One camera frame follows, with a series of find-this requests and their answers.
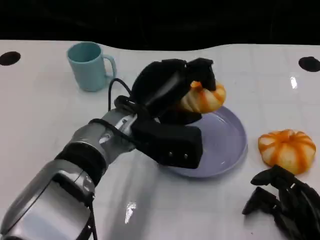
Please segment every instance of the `white table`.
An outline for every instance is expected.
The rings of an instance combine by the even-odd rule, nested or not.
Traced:
[[[74,80],[66,59],[74,43],[0,41],[0,55],[21,53],[16,64],[0,66],[0,219],[74,131],[107,111],[107,89],[83,92]],[[271,216],[257,213],[245,219],[241,211],[255,189],[250,180],[267,168],[257,147],[261,134],[298,129],[320,146],[320,73],[306,72],[298,65],[301,57],[320,59],[320,47],[236,44],[182,52],[102,48],[114,56],[118,77],[129,87],[152,61],[214,60],[216,79],[227,91],[225,106],[243,122],[249,151],[235,170],[208,180],[174,175],[136,150],[123,154],[109,166],[96,190],[99,239],[284,239]],[[114,99],[126,91],[116,83],[112,94]],[[318,157],[299,178],[320,192]],[[129,220],[127,206],[132,209]]]

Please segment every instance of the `orange and white pumpkin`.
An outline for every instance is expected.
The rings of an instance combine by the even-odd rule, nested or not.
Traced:
[[[215,91],[209,91],[199,81],[193,81],[190,91],[181,99],[181,107],[186,111],[202,114],[216,111],[226,100],[226,90],[217,81],[215,87]]]
[[[258,139],[262,160],[269,166],[275,164],[293,174],[307,171],[314,160],[316,145],[302,131],[286,129],[263,134]]]

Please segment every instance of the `orange pumpkin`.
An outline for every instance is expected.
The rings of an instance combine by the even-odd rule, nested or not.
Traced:
[[[226,90],[217,81],[215,86],[215,91],[209,91],[199,81],[193,81],[190,91],[181,99],[181,107],[189,112],[202,114],[216,111],[226,100]]]
[[[309,136],[291,129],[260,136],[258,147],[266,164],[271,167],[277,164],[295,175],[311,167],[316,153],[316,145]]]

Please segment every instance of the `black wire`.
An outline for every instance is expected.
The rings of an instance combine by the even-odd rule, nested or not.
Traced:
[[[91,211],[91,229],[92,229],[93,240],[98,240],[97,228],[96,228],[96,220],[95,220],[95,214],[94,214],[94,206],[93,206],[93,199],[89,203],[89,209]]]
[[[113,126],[111,123],[107,122],[106,120],[100,119],[100,118],[94,118],[92,119],[89,124],[101,124],[103,125],[106,129],[111,129],[111,131],[118,135],[119,137],[127,140],[128,142],[134,144],[136,147],[141,146],[141,143],[137,140],[134,140],[132,137],[129,137],[128,135],[124,134],[122,131],[120,131],[119,129],[117,129],[115,126]]]
[[[124,86],[124,88],[127,90],[129,95],[131,96],[131,90],[130,90],[130,88],[128,87],[128,85],[124,81],[122,81],[119,78],[112,79],[111,82],[109,83],[109,89],[108,89],[108,111],[111,110],[111,90],[112,90],[112,85],[114,84],[114,82],[118,82],[122,86]]]

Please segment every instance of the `silver robot arm segment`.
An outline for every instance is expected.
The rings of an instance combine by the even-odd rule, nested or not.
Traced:
[[[136,120],[123,109],[113,109],[102,118],[122,133],[130,136],[131,124]],[[89,123],[78,129],[62,152],[80,146],[90,149],[93,157],[103,160],[102,175],[109,164],[122,153],[135,148],[132,143],[121,139],[110,129],[98,123]],[[70,159],[57,158],[44,168],[16,198],[3,218],[1,240],[85,240],[91,235],[92,213],[86,199],[95,194],[99,180],[95,172],[86,172],[77,162],[77,156]]]

